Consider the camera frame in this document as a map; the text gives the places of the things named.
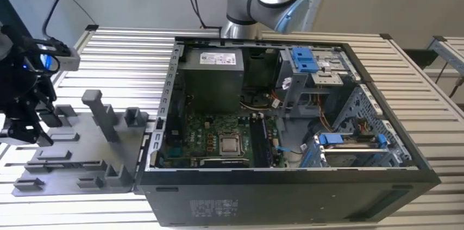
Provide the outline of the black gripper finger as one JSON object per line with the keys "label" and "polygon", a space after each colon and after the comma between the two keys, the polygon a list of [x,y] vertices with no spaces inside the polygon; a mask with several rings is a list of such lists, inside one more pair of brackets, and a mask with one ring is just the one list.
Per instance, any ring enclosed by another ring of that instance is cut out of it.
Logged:
{"label": "black gripper finger", "polygon": [[53,101],[55,100],[55,93],[49,77],[38,77],[37,91],[34,95],[38,99],[35,112],[47,127],[61,127],[62,122],[54,113]]}
{"label": "black gripper finger", "polygon": [[5,118],[1,143],[15,146],[37,144],[39,147],[46,147],[53,145],[53,140],[38,123]]}

